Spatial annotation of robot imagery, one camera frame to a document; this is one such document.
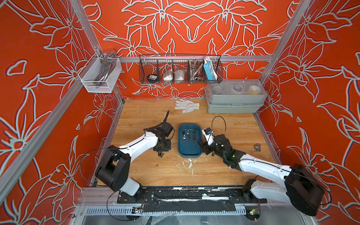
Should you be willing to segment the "teal plastic storage box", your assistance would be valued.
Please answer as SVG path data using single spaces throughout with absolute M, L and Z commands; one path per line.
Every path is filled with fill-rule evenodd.
M 193 139 L 193 129 L 196 129 L 196 139 Z M 188 139 L 188 134 L 183 134 L 182 131 L 190 131 L 191 139 Z M 202 155 L 202 150 L 198 144 L 198 141 L 202 141 L 202 132 L 199 125 L 194 123 L 184 123 L 179 126 L 178 134 L 178 153 L 183 158 L 198 158 Z

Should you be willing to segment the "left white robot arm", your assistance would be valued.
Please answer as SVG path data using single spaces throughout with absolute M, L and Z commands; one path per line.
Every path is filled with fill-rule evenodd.
M 149 149 L 153 149 L 159 157 L 171 149 L 173 126 L 163 122 L 155 127 L 146 128 L 138 139 L 120 146 L 105 149 L 95 170 L 95 176 L 112 191 L 124 192 L 130 197 L 139 198 L 142 185 L 129 176 L 131 163 Z

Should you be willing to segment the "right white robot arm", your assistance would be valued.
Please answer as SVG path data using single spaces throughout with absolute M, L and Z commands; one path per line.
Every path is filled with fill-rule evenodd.
M 205 141 L 200 141 L 199 145 L 203 153 L 217 155 L 230 169 L 253 173 L 268 180 L 248 180 L 246 185 L 251 196 L 289 203 L 305 215 L 317 215 L 325 188 L 304 166 L 284 166 L 264 161 L 234 149 L 225 135 L 214 136 L 210 128 L 202 133 Z

